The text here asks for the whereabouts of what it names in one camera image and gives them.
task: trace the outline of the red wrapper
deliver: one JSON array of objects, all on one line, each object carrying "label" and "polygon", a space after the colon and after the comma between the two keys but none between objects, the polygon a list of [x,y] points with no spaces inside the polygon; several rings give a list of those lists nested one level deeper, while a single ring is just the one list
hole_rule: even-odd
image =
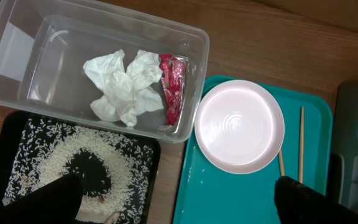
[{"label": "red wrapper", "polygon": [[165,97],[168,102],[166,125],[175,125],[179,119],[183,95],[183,79],[187,69],[187,58],[174,57],[172,54],[160,55],[161,78]]}]

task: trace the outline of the clear plastic container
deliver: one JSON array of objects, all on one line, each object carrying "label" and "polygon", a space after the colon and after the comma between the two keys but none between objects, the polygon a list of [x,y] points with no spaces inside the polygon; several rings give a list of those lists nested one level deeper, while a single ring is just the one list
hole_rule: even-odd
[{"label": "clear plastic container", "polygon": [[[100,121],[90,108],[99,91],[83,64],[122,49],[125,66],[138,50],[188,57],[190,69],[180,119],[163,126],[164,110],[122,122]],[[201,29],[93,0],[2,0],[0,4],[0,105],[76,123],[170,142],[190,137],[201,99],[209,38]]]}]

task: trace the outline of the green tray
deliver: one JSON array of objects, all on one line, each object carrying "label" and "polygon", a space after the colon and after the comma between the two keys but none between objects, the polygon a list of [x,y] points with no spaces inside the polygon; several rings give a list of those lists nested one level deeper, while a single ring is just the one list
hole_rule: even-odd
[{"label": "green tray", "polygon": [[[235,78],[216,75],[205,81],[205,95]],[[326,102],[313,95],[261,85],[277,100],[284,115],[282,146],[285,174],[298,179],[300,107],[305,107],[303,183],[325,194],[333,115]],[[278,158],[258,172],[230,174],[213,166],[198,147],[195,134],[187,143],[173,224],[280,223],[274,205],[274,185],[280,177]]]}]

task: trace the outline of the round plate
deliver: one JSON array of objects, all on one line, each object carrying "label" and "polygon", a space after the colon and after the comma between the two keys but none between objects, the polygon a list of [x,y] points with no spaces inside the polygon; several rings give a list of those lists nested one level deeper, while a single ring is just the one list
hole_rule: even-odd
[{"label": "round plate", "polygon": [[284,118],[267,90],[233,80],[214,87],[203,98],[195,132],[212,164],[226,172],[249,174],[276,157],[284,139]]}]

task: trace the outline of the tissue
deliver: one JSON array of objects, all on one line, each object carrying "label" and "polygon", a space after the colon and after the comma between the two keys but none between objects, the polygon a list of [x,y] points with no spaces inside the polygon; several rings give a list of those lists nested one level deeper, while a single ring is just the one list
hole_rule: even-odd
[{"label": "tissue", "polygon": [[161,79],[162,71],[157,54],[140,50],[125,72],[124,56],[124,51],[119,50],[87,61],[83,69],[104,93],[91,103],[95,115],[103,121],[121,120],[133,127],[136,116],[163,109],[160,95],[149,87]]}]

